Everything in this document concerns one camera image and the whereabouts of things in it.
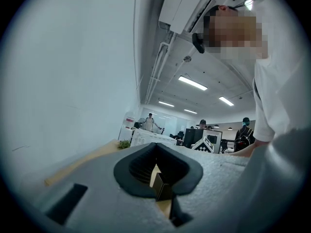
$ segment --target fluorescent light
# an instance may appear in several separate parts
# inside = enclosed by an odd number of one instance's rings
[[[253,8],[253,0],[246,0],[244,5],[248,8],[248,10],[252,10],[252,8]]]
[[[171,104],[169,104],[169,103],[164,103],[164,102],[161,102],[161,101],[159,101],[159,103],[162,103],[162,104],[165,104],[165,105],[168,105],[168,106],[174,107],[174,105],[171,105]]]
[[[183,81],[183,82],[188,83],[188,84],[191,84],[191,85],[193,85],[193,86],[195,86],[195,87],[197,87],[197,88],[199,88],[201,90],[204,90],[204,91],[207,90],[207,87],[202,86],[199,83],[196,83],[196,82],[194,82],[192,80],[189,80],[189,79],[187,79],[187,78],[185,78],[183,76],[180,76],[178,80]]]
[[[194,111],[189,111],[189,110],[184,110],[184,111],[188,111],[188,112],[191,112],[191,113],[197,114],[197,113],[196,113],[196,112],[194,112]]]
[[[229,104],[230,106],[233,106],[234,104],[231,103],[229,100],[225,99],[224,97],[219,98],[221,101],[225,102],[226,104]]]

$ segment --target green plant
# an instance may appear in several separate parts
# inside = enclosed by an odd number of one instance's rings
[[[119,149],[127,149],[131,146],[131,142],[130,141],[120,141],[118,148]]]

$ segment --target white box on ceiling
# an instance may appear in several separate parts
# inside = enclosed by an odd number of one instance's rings
[[[197,23],[215,3],[215,0],[164,0],[159,21],[170,24],[170,30],[181,34],[193,33]]]

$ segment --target white t-shirt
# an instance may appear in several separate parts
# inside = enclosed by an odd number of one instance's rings
[[[269,56],[255,64],[254,137],[269,142],[311,122],[309,73],[305,68],[310,66],[310,49],[302,27],[284,0],[254,0],[253,12],[257,23],[261,23],[263,39],[268,41]]]
[[[153,123],[154,123],[153,118],[148,117],[148,118],[146,119],[146,126],[145,126],[145,127],[146,127],[146,130],[152,131]]]

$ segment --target standing person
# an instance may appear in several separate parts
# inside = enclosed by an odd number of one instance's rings
[[[206,121],[204,119],[202,119],[200,121],[200,129],[205,129],[205,127],[206,127]]]
[[[233,153],[245,157],[279,135],[311,124],[308,38],[284,0],[252,1],[256,17],[226,5],[214,6],[204,16],[203,33],[204,46],[243,47],[256,59],[256,140]]]
[[[244,117],[242,128],[238,130],[234,140],[234,152],[240,151],[255,142],[253,130],[249,128],[249,118]]]
[[[155,125],[158,127],[158,129],[161,129],[161,128],[155,123],[155,120],[152,118],[152,113],[149,113],[149,117],[147,117],[146,120],[145,120],[145,128],[146,128],[146,130],[152,131],[153,124],[155,124]]]

